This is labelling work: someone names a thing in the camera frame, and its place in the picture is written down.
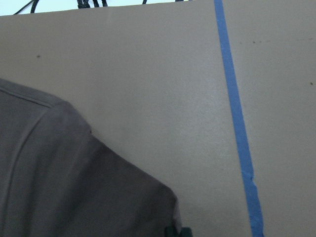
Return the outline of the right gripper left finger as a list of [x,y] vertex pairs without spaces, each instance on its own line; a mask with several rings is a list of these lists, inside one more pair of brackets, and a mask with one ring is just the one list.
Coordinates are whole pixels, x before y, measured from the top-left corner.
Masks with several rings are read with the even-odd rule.
[[174,226],[169,226],[164,229],[165,237],[179,237],[179,233]]

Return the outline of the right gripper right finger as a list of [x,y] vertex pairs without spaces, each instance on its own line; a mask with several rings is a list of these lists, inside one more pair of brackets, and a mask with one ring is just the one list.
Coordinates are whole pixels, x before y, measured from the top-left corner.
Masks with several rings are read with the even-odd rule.
[[192,237],[192,230],[190,227],[183,227],[180,232],[180,237]]

